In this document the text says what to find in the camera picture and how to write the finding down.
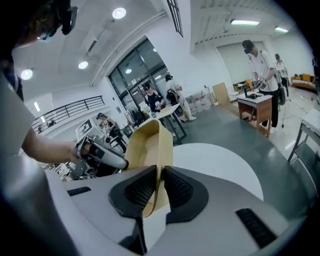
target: fluorescent light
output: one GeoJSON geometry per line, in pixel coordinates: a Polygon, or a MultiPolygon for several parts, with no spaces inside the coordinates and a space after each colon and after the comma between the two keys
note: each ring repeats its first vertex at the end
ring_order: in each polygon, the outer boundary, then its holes
{"type": "Polygon", "coordinates": [[[282,27],[279,27],[279,26],[277,26],[274,30],[281,31],[281,32],[284,32],[284,33],[287,33],[289,31],[288,29],[285,29],[285,28],[282,28],[282,27]]]}
{"type": "Polygon", "coordinates": [[[38,106],[38,103],[35,102],[35,103],[33,103],[33,105],[35,106],[36,111],[40,112],[40,108],[39,108],[39,106],[38,106]]]}
{"type": "Polygon", "coordinates": [[[252,25],[256,26],[259,24],[259,21],[253,21],[253,20],[243,20],[243,19],[234,19],[231,21],[232,25],[252,25]]]}
{"type": "Polygon", "coordinates": [[[29,80],[33,75],[33,72],[31,69],[25,69],[24,71],[22,71],[21,73],[21,78],[23,80],[29,80]]]}
{"type": "Polygon", "coordinates": [[[78,65],[78,68],[81,70],[84,70],[86,67],[88,67],[88,62],[86,61],[81,61],[78,65]]]}
{"type": "Polygon", "coordinates": [[[115,19],[122,19],[124,16],[126,16],[126,9],[124,8],[117,8],[112,12],[112,17],[114,17],[115,19]]]}

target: beige paper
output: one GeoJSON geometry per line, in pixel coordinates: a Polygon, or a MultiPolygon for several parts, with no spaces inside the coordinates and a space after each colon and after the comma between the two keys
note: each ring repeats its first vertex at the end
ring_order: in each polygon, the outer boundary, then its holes
{"type": "Polygon", "coordinates": [[[155,192],[144,208],[142,216],[148,217],[153,211],[167,205],[169,199],[164,181],[161,180],[161,172],[165,166],[173,165],[173,138],[159,120],[152,120],[134,131],[124,158],[129,162],[126,172],[156,165],[155,192]]]}

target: white round table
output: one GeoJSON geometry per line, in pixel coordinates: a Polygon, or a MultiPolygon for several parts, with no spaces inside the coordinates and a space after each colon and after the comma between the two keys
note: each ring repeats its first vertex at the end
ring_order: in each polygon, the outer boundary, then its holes
{"type": "Polygon", "coordinates": [[[236,153],[217,145],[189,143],[173,148],[173,166],[236,183],[264,200],[260,182],[250,165],[236,153]]]}

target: man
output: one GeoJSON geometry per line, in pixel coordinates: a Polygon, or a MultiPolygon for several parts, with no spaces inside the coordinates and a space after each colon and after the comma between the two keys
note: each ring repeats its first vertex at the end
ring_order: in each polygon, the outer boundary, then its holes
{"type": "Polygon", "coordinates": [[[167,91],[173,90],[175,92],[175,94],[178,97],[177,101],[180,103],[182,109],[186,112],[189,121],[196,120],[197,118],[192,116],[189,104],[186,101],[184,95],[182,94],[182,87],[173,80],[173,77],[170,74],[165,75],[165,82],[165,89],[167,91]]]}
{"type": "MultiPolygon", "coordinates": [[[[1,28],[5,35],[0,52],[1,115],[7,120],[1,127],[1,136],[4,137],[0,151],[16,154],[17,149],[19,151],[19,148],[22,148],[29,157],[39,162],[75,162],[75,143],[53,142],[45,137],[36,136],[32,129],[34,117],[21,103],[24,100],[22,81],[15,74],[12,50],[48,40],[61,26],[62,33],[67,35],[75,26],[78,8],[71,7],[70,0],[33,0],[19,3],[9,1],[6,4],[12,5],[6,9],[14,10],[14,17],[11,17],[10,24],[6,24],[6,16],[1,16],[1,28]]],[[[86,154],[88,150],[89,145],[86,145],[83,153],[86,154]]]]}
{"type": "MultiPolygon", "coordinates": [[[[270,56],[265,50],[259,50],[250,40],[242,42],[244,52],[248,54],[252,63],[252,71],[254,72],[254,79],[257,81],[258,77],[265,79],[266,87],[259,89],[259,92],[264,95],[272,95],[272,116],[270,133],[273,134],[277,130],[278,125],[278,84],[274,77],[276,69],[271,61],[270,56]]],[[[268,121],[264,121],[262,125],[267,127],[268,121]]]]}
{"type": "Polygon", "coordinates": [[[142,87],[146,93],[144,102],[150,107],[152,112],[159,112],[165,105],[164,97],[156,90],[153,90],[148,82],[143,84],[142,87]]]}
{"type": "Polygon", "coordinates": [[[286,88],[286,96],[289,97],[289,91],[288,91],[288,71],[285,66],[285,63],[280,58],[280,55],[276,53],[275,55],[276,59],[276,69],[281,77],[281,84],[286,88]]]}

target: sofa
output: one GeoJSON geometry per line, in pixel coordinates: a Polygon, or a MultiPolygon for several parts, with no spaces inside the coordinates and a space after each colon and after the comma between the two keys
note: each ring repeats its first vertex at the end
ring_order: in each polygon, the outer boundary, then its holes
{"type": "Polygon", "coordinates": [[[299,76],[291,76],[291,85],[310,90],[316,90],[316,78],[309,74],[301,74],[299,76]]]}

